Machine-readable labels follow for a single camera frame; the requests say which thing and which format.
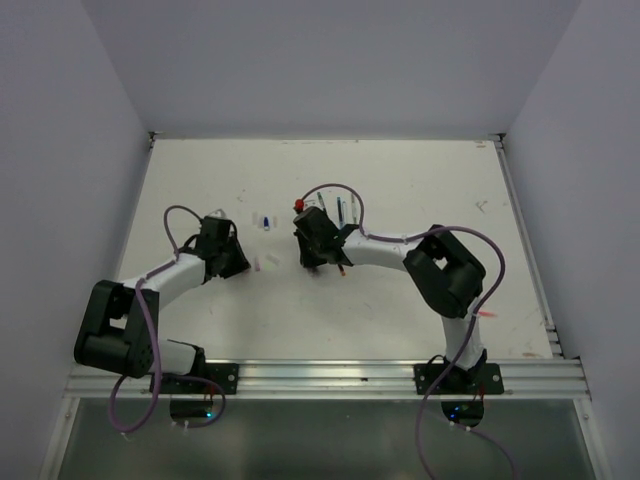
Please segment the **thin green fineliner pen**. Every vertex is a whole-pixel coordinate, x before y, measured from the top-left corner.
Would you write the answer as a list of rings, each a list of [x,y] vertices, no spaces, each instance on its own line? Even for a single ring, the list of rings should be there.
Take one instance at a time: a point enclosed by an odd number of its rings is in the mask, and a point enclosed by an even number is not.
[[[359,223],[358,202],[353,193],[350,194],[350,215],[351,215],[351,222],[353,224],[358,224]]]

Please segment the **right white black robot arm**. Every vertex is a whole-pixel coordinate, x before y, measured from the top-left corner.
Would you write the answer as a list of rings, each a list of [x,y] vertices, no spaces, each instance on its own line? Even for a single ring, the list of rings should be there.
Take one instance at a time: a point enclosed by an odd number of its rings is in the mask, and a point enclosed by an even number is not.
[[[418,240],[383,241],[363,234],[356,224],[336,226],[315,206],[296,213],[294,236],[303,268],[375,266],[407,273],[442,319],[449,387],[464,393],[480,382],[486,349],[471,325],[471,314],[483,291],[486,269],[452,233],[435,225]]]

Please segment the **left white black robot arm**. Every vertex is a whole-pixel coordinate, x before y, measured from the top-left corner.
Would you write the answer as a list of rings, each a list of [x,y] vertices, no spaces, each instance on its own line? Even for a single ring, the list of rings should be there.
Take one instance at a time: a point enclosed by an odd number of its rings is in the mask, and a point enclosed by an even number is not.
[[[199,232],[165,264],[138,278],[94,285],[74,345],[75,362],[130,378],[147,375],[160,357],[160,311],[214,278],[249,268],[235,223],[202,218]]]

